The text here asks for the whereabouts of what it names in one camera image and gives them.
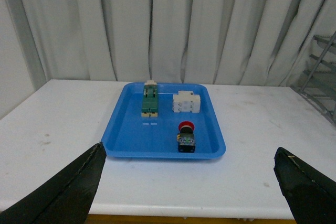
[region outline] plastic tray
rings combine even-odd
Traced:
[[[226,147],[207,92],[199,84],[158,83],[159,116],[143,118],[143,82],[127,84],[118,99],[102,142],[107,155],[132,158],[211,159],[225,153]],[[172,110],[173,94],[194,91],[201,97],[199,113]],[[195,125],[195,153],[180,153],[176,140],[182,121]]]

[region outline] white circuit breaker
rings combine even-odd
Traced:
[[[193,91],[179,91],[173,95],[173,111],[174,112],[193,112],[199,113],[201,107],[201,97],[194,94]]]

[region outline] green circuit breaker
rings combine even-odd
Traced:
[[[143,117],[157,117],[159,96],[158,85],[156,82],[147,81],[143,87],[143,99],[141,107],[141,116]]]

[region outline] table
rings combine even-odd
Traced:
[[[50,80],[0,120],[0,211],[99,142],[126,82]],[[293,219],[274,175],[282,146],[336,180],[336,128],[285,87],[204,85],[223,157],[108,157],[91,214]]]

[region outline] white curtain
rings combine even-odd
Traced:
[[[334,0],[22,1],[47,80],[288,86],[336,29]]]

